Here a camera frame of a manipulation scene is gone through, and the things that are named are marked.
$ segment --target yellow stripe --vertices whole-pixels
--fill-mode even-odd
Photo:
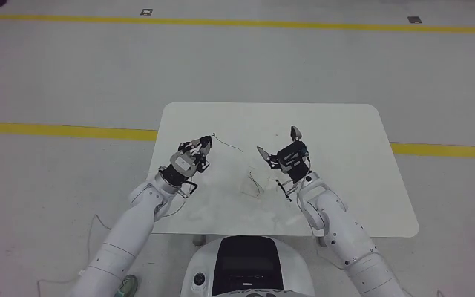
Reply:
[[[379,30],[404,32],[445,32],[475,33],[475,27],[425,26],[425,25],[378,25],[378,24],[328,24],[302,22],[252,21],[240,19],[150,19],[147,17],[121,18],[101,16],[35,16],[0,15],[0,20],[46,21],[46,22],[84,22],[84,23],[123,23],[185,26],[234,26],[234,27],[286,27],[296,29],[321,30]]]
[[[0,133],[63,137],[92,137],[119,140],[155,141],[155,130],[0,123]],[[394,154],[434,157],[475,158],[475,146],[444,146],[424,143],[391,143]]]
[[[155,141],[157,139],[157,131],[155,130],[79,127],[70,125],[0,123],[0,133],[145,141]]]
[[[425,143],[391,143],[394,154],[475,158],[475,146],[444,146]]]

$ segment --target wire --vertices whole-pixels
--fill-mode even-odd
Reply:
[[[219,141],[220,143],[222,143],[222,144],[224,144],[224,145],[226,145],[226,146],[231,146],[230,144],[227,144],[227,143],[225,143],[225,142],[221,141],[219,138],[217,138],[217,137],[216,137],[216,133],[213,133],[213,135],[212,135],[212,136],[213,136],[214,138],[216,138],[216,140],[217,140],[217,141]],[[244,154],[244,152],[243,152],[243,150],[242,150],[242,149],[240,149],[240,148],[237,148],[237,147],[235,147],[235,146],[231,146],[231,147],[232,147],[232,148],[234,148],[234,149],[238,149],[238,150],[240,150],[240,152]]]
[[[163,217],[166,218],[166,217],[171,217],[172,215],[176,214],[177,212],[179,212],[184,206],[185,206],[185,202],[186,202],[186,199],[183,198],[183,203],[181,203],[181,206],[178,207],[177,210],[175,210],[174,212],[172,212],[171,214],[168,214],[168,215],[164,215]]]
[[[255,183],[255,186],[258,188],[259,194],[261,193],[261,191],[260,191],[259,188],[262,189],[262,192],[265,192],[265,191],[266,191],[266,190],[264,190],[264,188],[252,177],[252,173],[251,173],[251,172],[249,172],[249,176],[248,176],[248,177],[249,177],[250,180],[252,180],[252,181]]]
[[[190,185],[190,189],[188,190],[188,195],[190,195],[191,193],[191,188],[193,187],[193,185]],[[162,216],[162,218],[166,218],[166,217],[171,217],[172,215],[176,214],[177,212],[179,212],[184,206],[185,206],[185,202],[186,202],[186,198],[183,198],[183,203],[180,205],[180,207],[178,207],[177,210],[175,210],[174,212],[172,212],[171,214],[167,214],[167,215],[164,215]]]
[[[86,263],[86,266],[89,265],[89,261],[91,260],[91,248],[89,247],[90,245],[90,242],[91,242],[91,232],[92,232],[92,226],[94,224],[94,219],[97,219],[101,225],[106,228],[107,230],[110,230],[111,228],[110,227],[107,227],[101,220],[101,218],[99,218],[99,216],[97,214],[94,214],[94,216],[92,217],[92,220],[91,220],[91,225],[89,226],[89,232],[88,232],[88,244],[87,244],[87,248],[88,248],[88,262]],[[74,276],[74,278],[72,279],[68,279],[67,281],[52,281],[52,280],[49,280],[49,279],[39,279],[36,281],[36,292],[38,293],[38,297],[42,297],[42,290],[41,290],[41,283],[49,283],[49,284],[69,284],[71,283],[72,281],[75,281],[77,280],[79,277],[79,275],[76,275]]]

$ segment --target table top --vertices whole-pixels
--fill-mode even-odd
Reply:
[[[371,105],[317,103],[167,105],[150,172],[167,166],[181,142],[213,133],[242,152],[213,137],[211,165],[193,177],[198,189],[179,212],[155,223],[153,233],[311,235],[296,199],[288,202],[275,182],[288,178],[271,170],[256,149],[277,153],[292,142],[292,125],[303,135],[312,170],[348,204],[370,236],[417,234],[419,225],[377,110]],[[263,188],[257,198],[242,193],[246,187],[252,190],[249,171]],[[176,196],[169,213],[182,203]]]

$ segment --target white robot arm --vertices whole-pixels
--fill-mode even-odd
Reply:
[[[181,143],[171,156],[168,167],[160,167],[153,180],[137,187],[129,196],[131,208],[110,231],[99,252],[89,263],[82,277],[69,292],[70,297],[113,296],[120,287],[128,269],[142,250],[153,227],[168,210],[173,198],[180,194],[184,183],[198,172],[204,172],[209,163],[206,155],[212,145],[210,136]]]
[[[341,201],[325,182],[312,172],[304,162],[309,161],[307,147],[296,127],[291,128],[292,144],[277,155],[258,151],[272,169],[279,169],[291,178],[292,187],[286,191],[297,193],[301,210],[312,228],[324,230],[325,244],[340,259],[345,273],[363,297],[406,297],[397,278],[385,262],[371,237],[363,226],[347,211]]]

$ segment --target gray floor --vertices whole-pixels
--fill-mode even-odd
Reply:
[[[10,0],[0,14],[475,25],[469,1]],[[475,144],[475,35],[0,21],[0,121],[158,128],[169,102],[357,102],[390,141]],[[111,225],[146,176],[152,142],[0,135],[0,295],[34,296],[39,278],[86,262],[94,214]],[[414,238],[377,238],[415,296],[475,292],[475,159],[397,158],[419,220]],[[94,224],[93,252],[106,234]],[[298,249],[320,296],[357,296],[343,272]],[[196,250],[153,235],[132,267],[137,295],[177,296]],[[321,250],[328,257],[327,251]],[[46,284],[43,296],[69,285]]]

